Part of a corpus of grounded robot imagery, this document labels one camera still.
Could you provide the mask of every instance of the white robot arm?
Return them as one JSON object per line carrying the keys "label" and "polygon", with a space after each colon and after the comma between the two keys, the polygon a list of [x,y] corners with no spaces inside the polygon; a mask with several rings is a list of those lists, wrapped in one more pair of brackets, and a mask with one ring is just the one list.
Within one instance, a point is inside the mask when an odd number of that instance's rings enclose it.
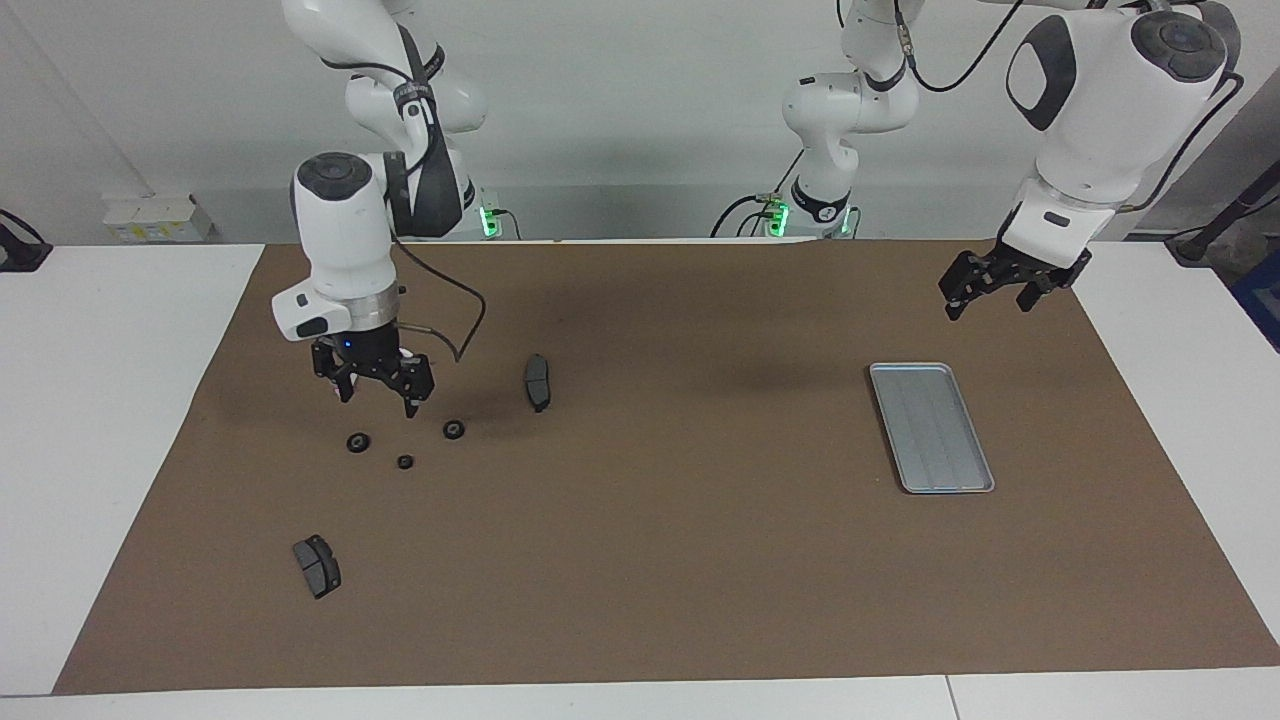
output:
{"label": "white robot arm", "polygon": [[[910,23],[924,0],[904,0]],[[900,129],[915,117],[920,96],[906,73],[893,0],[855,0],[841,36],[854,72],[801,78],[782,104],[782,118],[804,145],[791,186],[787,232],[829,237],[844,222],[858,150],[847,136]]]}
{"label": "white robot arm", "polygon": [[992,251],[960,254],[940,281],[952,320],[1006,284],[1025,286],[1023,311],[1069,287],[1091,259],[1085,245],[1187,135],[1224,78],[1239,88],[1231,72],[1239,29],[1225,6],[1151,5],[1050,15],[1015,53],[1009,96],[1044,141]]}
{"label": "white robot arm", "polygon": [[[1024,4],[1066,10],[1028,33],[1007,76],[1010,97],[1044,143],[996,249],[961,255],[940,282],[952,319],[1004,284],[1027,283],[1024,310],[1070,286],[1088,263],[1085,243],[1187,133],[1239,51],[1231,14],[1217,3],[1178,12],[1161,1],[1148,1],[1147,12],[1098,0]],[[803,78],[788,94],[783,118],[804,145],[788,232],[831,237],[858,170],[847,136],[899,129],[914,117],[909,27],[922,6],[855,0],[842,35],[855,70]]]}
{"label": "white robot arm", "polygon": [[[444,133],[475,129],[486,113],[479,91],[444,70],[434,38],[424,61],[397,22],[416,19],[413,4],[283,0],[294,35],[326,65],[357,73],[347,86],[357,122],[398,150],[324,152],[298,167],[289,193],[311,275],[271,300],[280,332],[312,341],[314,370],[343,402],[353,375],[369,377],[399,393],[410,418],[434,380],[426,356],[399,347],[393,236],[439,237],[457,224],[475,191]],[[436,87],[451,110],[438,109]]]}

